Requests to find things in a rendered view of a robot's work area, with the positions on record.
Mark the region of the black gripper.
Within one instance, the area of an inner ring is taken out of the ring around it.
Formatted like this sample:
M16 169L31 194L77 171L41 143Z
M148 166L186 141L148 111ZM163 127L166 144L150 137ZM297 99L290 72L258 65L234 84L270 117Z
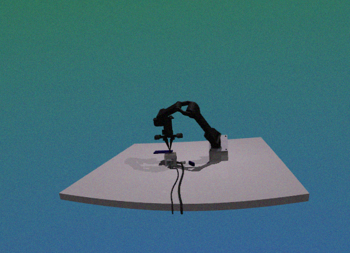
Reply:
M171 135L171 136L170 136L170 135ZM164 126L164 136L155 135L155 136L154 136L154 140L163 139L163 141L165 141L165 143L166 143L168 149L171 149L172 142L173 142L173 140L175 139L175 137L177 137L177 138L183 138L183 134L182 134L182 133L179 133L179 134L173 135L172 126ZM169 144L168 144L168 138L171 138L171 139L170 139L170 147L169 147Z

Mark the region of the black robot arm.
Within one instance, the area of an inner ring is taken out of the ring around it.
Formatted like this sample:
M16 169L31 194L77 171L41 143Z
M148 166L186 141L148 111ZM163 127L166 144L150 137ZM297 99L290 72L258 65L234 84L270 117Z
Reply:
M183 111L181 109L182 106L188 105L186 111ZM216 131L215 128L211 128L209 124L206 122L204 117L202 116L200 112L200 108L196 102L193 101L177 101L172 106L166 108L166 109L160 109L156 118L153 119L154 125L156 127L167 127L172 126L172 119L174 117L170 116L175 112L180 112L184 116L189 116L190 118L194 118L197 123L200 125L200 127L203 129L204 137L206 140L208 140L212 146L212 148L220 148L221 146L221 133ZM168 117L169 116L169 117Z

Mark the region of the thin black cable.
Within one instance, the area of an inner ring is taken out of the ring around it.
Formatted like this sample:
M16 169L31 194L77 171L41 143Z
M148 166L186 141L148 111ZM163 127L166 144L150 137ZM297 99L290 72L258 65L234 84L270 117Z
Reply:
M177 169L177 168L171 168L171 164L173 164L173 159L167 159L167 160L166 160L166 163L167 163L167 165L170 165L170 169ZM177 169L177 171L178 171L178 169ZM179 177L179 171L178 171L178 177ZM178 177L177 177L177 179L176 179L176 182L177 182L177 180L178 180ZM174 185L173 185L173 187L172 187L172 189L171 189L172 214L173 214L172 190L173 190L173 188L174 188L176 182L174 183Z

